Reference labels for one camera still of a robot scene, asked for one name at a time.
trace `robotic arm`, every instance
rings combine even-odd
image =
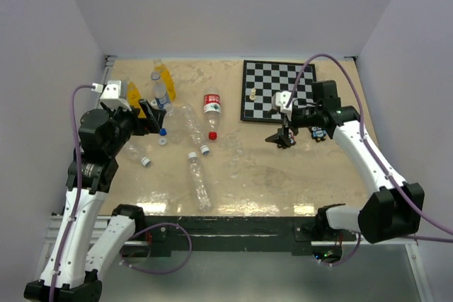
[[[362,209],[344,204],[320,208],[316,215],[313,237],[332,238],[340,229],[346,229],[361,233],[370,243],[377,243],[415,233],[420,224],[420,216],[404,201],[365,147],[360,136],[360,116],[355,108],[341,106],[335,81],[313,83],[312,90],[316,103],[313,107],[295,108],[294,102],[287,105],[291,95],[289,91],[273,96],[273,111],[282,114],[283,126],[266,141],[286,149],[294,145],[290,130],[297,135],[301,127],[325,129],[328,136],[346,152],[369,195]],[[400,188],[422,209],[425,196],[422,187],[418,183],[408,184],[392,169],[372,140],[368,139],[368,142],[386,168],[392,170]]]
[[[138,118],[140,109],[127,102],[127,84],[109,81],[106,86],[94,84],[102,93],[102,109],[88,111],[81,118],[79,138],[83,153],[82,190],[76,216],[71,228],[65,230],[77,196],[77,165],[74,160],[68,169],[66,204],[57,240],[40,279],[27,284],[24,297],[31,301],[49,301],[52,278],[55,282],[55,301],[98,301],[101,280],[105,271],[134,233],[145,226],[144,212],[139,207],[121,204],[114,212],[108,227],[88,252],[91,232],[115,175],[115,157],[132,135],[159,133],[165,111],[155,110],[146,100],[139,104],[146,118]],[[59,269],[54,271],[55,259],[64,243]]]

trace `red label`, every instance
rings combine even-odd
[[[205,105],[217,103],[220,105],[220,96],[219,95],[205,95]]]

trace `gray floor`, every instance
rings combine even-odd
[[[142,265],[164,269],[185,255],[175,252]],[[184,268],[167,276],[116,263],[103,281],[102,302],[420,301],[404,245],[364,245],[335,268],[311,257],[257,252],[194,252]]]

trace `table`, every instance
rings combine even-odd
[[[202,120],[203,91],[216,86],[221,91],[222,126],[219,138],[210,143],[208,156],[199,156],[213,197],[212,211],[197,210],[188,172],[188,153],[198,151],[186,139],[160,146],[159,136],[132,137],[149,152],[150,168],[133,163],[120,152],[120,168],[113,180],[101,214],[110,215],[118,204],[136,204],[145,214],[177,216],[313,216],[319,207],[346,203],[362,207],[365,187],[352,163],[334,141],[316,143],[306,129],[297,145],[278,149],[265,143],[276,124],[240,120],[242,60],[164,61],[176,84],[176,107],[190,103]],[[317,79],[337,82],[343,105],[357,107],[344,75],[328,60],[314,62]],[[364,103],[365,123],[376,142],[372,122],[354,61],[342,61]],[[118,59],[111,79],[134,81],[144,98],[151,100],[152,59]]]

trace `gray wall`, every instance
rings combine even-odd
[[[453,226],[453,3],[391,0],[359,73],[384,154],[426,192],[424,210]],[[424,223],[420,234],[442,235]],[[452,301],[452,246],[422,243],[436,301]]]
[[[22,301],[71,160],[69,99],[102,54],[75,0],[0,0],[0,291]],[[90,93],[78,113],[94,104]]]
[[[358,54],[389,0],[77,0],[119,55]]]

